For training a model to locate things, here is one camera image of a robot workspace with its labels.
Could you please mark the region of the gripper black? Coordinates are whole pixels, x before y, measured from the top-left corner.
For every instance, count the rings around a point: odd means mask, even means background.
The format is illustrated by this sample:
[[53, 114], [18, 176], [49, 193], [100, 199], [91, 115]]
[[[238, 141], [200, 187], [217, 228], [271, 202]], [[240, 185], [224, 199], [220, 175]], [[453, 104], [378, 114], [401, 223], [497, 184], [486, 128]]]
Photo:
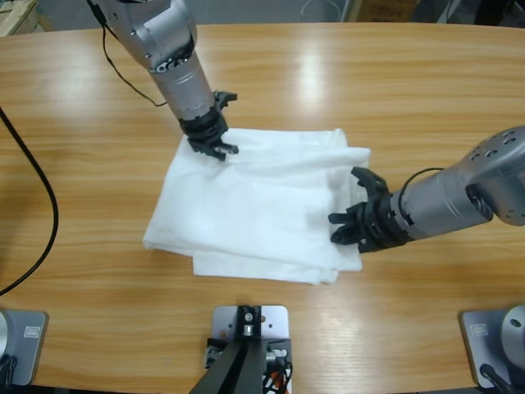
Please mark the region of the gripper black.
[[345, 213], [331, 213], [331, 224], [348, 224], [331, 235], [335, 244], [357, 244], [360, 253], [376, 252], [402, 246], [411, 241], [408, 233], [397, 223], [390, 206], [392, 195], [374, 197], [356, 204]]
[[190, 147], [196, 153], [205, 153], [209, 157], [225, 161], [226, 153], [239, 152], [237, 145], [222, 142], [221, 136], [228, 127], [217, 108], [210, 108], [205, 115], [193, 120], [180, 119], [179, 123]]

